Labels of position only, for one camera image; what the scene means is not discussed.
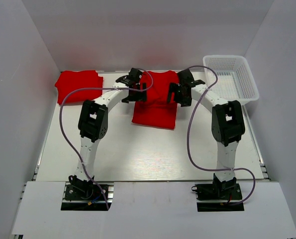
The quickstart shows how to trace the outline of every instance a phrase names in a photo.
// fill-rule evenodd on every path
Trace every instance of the gray wall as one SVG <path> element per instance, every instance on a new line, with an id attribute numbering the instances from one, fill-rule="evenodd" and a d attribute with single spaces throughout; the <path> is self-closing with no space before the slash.
<path id="1" fill-rule="evenodd" d="M 0 0 L 0 239 L 38 159 L 59 75 L 20 0 Z"/>
<path id="2" fill-rule="evenodd" d="M 244 55 L 273 0 L 23 0 L 63 70 L 182 69 Z"/>
<path id="3" fill-rule="evenodd" d="M 260 92 L 249 112 L 296 226 L 296 0 L 275 0 L 246 53 Z"/>

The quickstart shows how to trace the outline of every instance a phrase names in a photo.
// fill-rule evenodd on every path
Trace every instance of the white basket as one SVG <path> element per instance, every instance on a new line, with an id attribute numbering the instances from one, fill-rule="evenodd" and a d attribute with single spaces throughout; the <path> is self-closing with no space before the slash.
<path id="1" fill-rule="evenodd" d="M 241 105 L 259 98 L 258 90 L 246 59 L 242 56 L 210 55 L 203 57 L 203 64 L 218 75 L 218 82 L 211 89 L 220 97 L 238 100 Z M 214 74 L 205 69 L 205 82 L 209 86 L 215 81 Z"/>

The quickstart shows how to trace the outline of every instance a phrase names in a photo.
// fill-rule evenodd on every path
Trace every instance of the red towel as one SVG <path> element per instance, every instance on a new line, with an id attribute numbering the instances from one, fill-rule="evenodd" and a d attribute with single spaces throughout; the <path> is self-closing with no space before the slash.
<path id="1" fill-rule="evenodd" d="M 98 87 L 102 88 L 103 77 L 98 76 L 96 71 L 64 71 L 55 84 L 58 90 L 57 103 L 61 104 L 71 91 L 80 88 Z M 93 100 L 102 95 L 102 90 L 80 91 L 72 94 L 66 100 L 66 103 L 81 102 L 85 100 Z"/>
<path id="2" fill-rule="evenodd" d="M 179 78 L 174 71 L 155 73 L 149 71 L 154 83 L 147 91 L 146 102 L 136 102 L 132 122 L 147 126 L 174 129 L 176 126 L 177 103 L 173 101 L 167 103 L 169 85 L 171 82 L 179 83 Z M 147 73 L 143 73 L 140 85 L 151 84 L 151 78 Z"/>

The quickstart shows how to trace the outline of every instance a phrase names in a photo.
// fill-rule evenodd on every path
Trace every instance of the cable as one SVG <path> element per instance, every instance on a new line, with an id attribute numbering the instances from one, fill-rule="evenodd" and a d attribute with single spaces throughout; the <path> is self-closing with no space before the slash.
<path id="1" fill-rule="evenodd" d="M 197 108 L 199 106 L 199 104 L 201 103 L 202 99 L 204 98 L 204 96 L 207 94 L 207 92 L 218 82 L 218 76 L 216 74 L 216 72 L 214 70 L 212 70 L 211 68 L 207 67 L 207 66 L 201 66 L 201 65 L 195 65 L 195 66 L 190 66 L 188 67 L 187 69 L 191 69 L 193 67 L 202 67 L 202 68 L 206 68 L 208 70 L 210 70 L 214 75 L 215 75 L 215 82 L 213 84 L 211 84 L 204 92 L 203 94 L 201 95 L 201 97 L 199 98 L 199 100 L 197 101 L 197 104 L 196 106 L 194 107 L 193 111 L 192 111 L 192 114 L 191 114 L 191 118 L 190 118 L 190 121 L 189 121 L 189 126 L 188 126 L 188 131 L 187 131 L 187 151 L 188 151 L 188 156 L 189 156 L 189 159 L 190 159 L 190 162 L 191 164 L 197 168 L 197 169 L 200 169 L 200 170 L 203 170 L 203 171 L 207 171 L 207 172 L 220 172 L 220 171 L 230 171 L 230 170 L 233 170 L 233 171 L 239 171 L 239 170 L 245 170 L 247 172 L 249 172 L 252 177 L 253 177 L 253 187 L 252 187 L 252 190 L 251 192 L 247 195 L 246 198 L 244 198 L 243 200 L 239 201 L 239 202 L 236 202 L 236 203 L 230 203 L 229 205 L 238 205 L 238 204 L 241 204 L 243 202 L 245 202 L 247 199 L 249 199 L 251 197 L 251 195 L 253 194 L 254 192 L 254 189 L 255 189 L 255 186 L 256 186 L 256 179 L 255 179 L 255 175 L 252 173 L 252 171 L 250 171 L 249 169 L 247 168 L 234 168 L 234 169 L 230 169 L 230 168 L 221 168 L 221 169 L 208 169 L 208 168 L 202 168 L 198 165 L 196 165 L 192 159 L 192 156 L 191 156 L 191 151 L 190 151 L 190 131 L 191 131 L 191 125 L 192 125 L 192 121 L 193 121 L 193 118 L 194 118 L 194 115 L 197 111 Z"/>
<path id="2" fill-rule="evenodd" d="M 61 132 L 62 132 L 62 135 L 63 135 L 63 137 L 65 138 L 66 142 L 69 144 L 69 146 L 70 146 L 70 147 L 75 151 L 75 153 L 77 154 L 77 156 L 78 156 L 80 162 L 82 163 L 83 170 L 84 170 L 84 173 L 85 173 L 86 177 L 87 177 L 90 181 L 92 181 L 93 183 L 95 183 L 95 184 L 99 187 L 99 189 L 100 189 L 100 191 L 101 191 L 101 193 L 102 193 L 102 195 L 103 195 L 103 199 L 104 199 L 104 201 L 105 201 L 105 203 L 106 203 L 107 210 L 109 210 L 109 205 L 108 205 L 108 202 L 107 202 L 106 195 L 104 194 L 104 192 L 103 192 L 101 186 L 100 186 L 100 185 L 99 185 L 94 179 L 92 179 L 92 178 L 89 176 L 89 174 L 88 174 L 88 172 L 87 172 L 87 170 L 86 170 L 86 167 L 85 167 L 84 164 L 83 164 L 84 161 L 83 161 L 82 156 L 80 155 L 80 153 L 78 152 L 78 150 L 73 146 L 73 144 L 70 142 L 70 140 L 67 138 L 67 135 L 66 135 L 65 132 L 64 132 L 64 128 L 63 128 L 63 107 L 64 107 L 64 104 L 65 104 L 66 100 L 69 98 L 69 96 L 71 96 L 72 94 L 74 94 L 74 93 L 76 93 L 76 92 L 79 92 L 79 91 L 90 91 L 90 90 L 94 90 L 94 91 L 97 91 L 97 90 L 116 90 L 116 89 L 118 89 L 118 90 L 129 90 L 129 91 L 138 91 L 138 92 L 144 92 L 144 91 L 147 91 L 148 89 L 150 89 L 150 88 L 153 86 L 153 77 L 151 76 L 151 74 L 150 74 L 148 71 L 143 70 L 143 69 L 140 69 L 140 68 L 137 68 L 137 69 L 138 69 L 138 70 L 141 70 L 141 71 L 144 71 L 144 72 L 147 73 L 147 74 L 149 75 L 149 77 L 151 78 L 151 85 L 150 85 L 148 88 L 144 89 L 144 90 L 131 89 L 131 88 L 128 88 L 128 87 L 124 87 L 124 88 L 122 88 L 122 87 L 120 87 L 120 88 L 119 88 L 119 87 L 117 87 L 117 88 L 113 88 L 113 87 L 110 87 L 110 88 L 80 88 L 80 89 L 77 89 L 77 90 L 71 91 L 68 95 L 66 95 L 66 97 L 64 98 L 62 104 L 60 105 L 60 110 L 59 110 L 59 126 L 60 126 L 60 130 L 61 130 Z"/>

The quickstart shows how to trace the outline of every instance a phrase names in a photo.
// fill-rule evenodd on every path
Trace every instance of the black clamp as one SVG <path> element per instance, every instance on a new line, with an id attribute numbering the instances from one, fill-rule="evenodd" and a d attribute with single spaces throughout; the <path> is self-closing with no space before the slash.
<path id="1" fill-rule="evenodd" d="M 182 70 L 177 75 L 179 77 L 179 83 L 170 83 L 167 102 L 170 103 L 173 93 L 174 101 L 181 104 L 181 107 L 191 106 L 191 88 L 205 84 L 205 82 L 202 80 L 195 81 L 189 69 Z"/>
<path id="2" fill-rule="evenodd" d="M 96 119 L 91 117 L 93 114 L 96 114 Z M 102 139 L 108 130 L 108 107 L 94 101 L 84 101 L 78 129 L 82 138 L 87 137 L 92 142 Z"/>
<path id="3" fill-rule="evenodd" d="M 127 87 L 131 89 L 140 90 L 140 80 L 141 80 L 142 72 L 138 69 L 131 68 L 130 72 L 126 76 L 122 76 L 116 80 L 117 83 L 121 82 L 124 83 Z M 146 89 L 147 84 L 142 84 L 142 89 Z M 138 92 L 138 91 L 129 91 L 129 95 L 122 99 L 121 102 L 129 103 L 133 101 L 147 101 L 147 92 Z"/>
<path id="4" fill-rule="evenodd" d="M 212 108 L 212 135 L 217 142 L 224 146 L 238 142 L 245 133 L 242 107 L 238 101 L 231 101 Z"/>

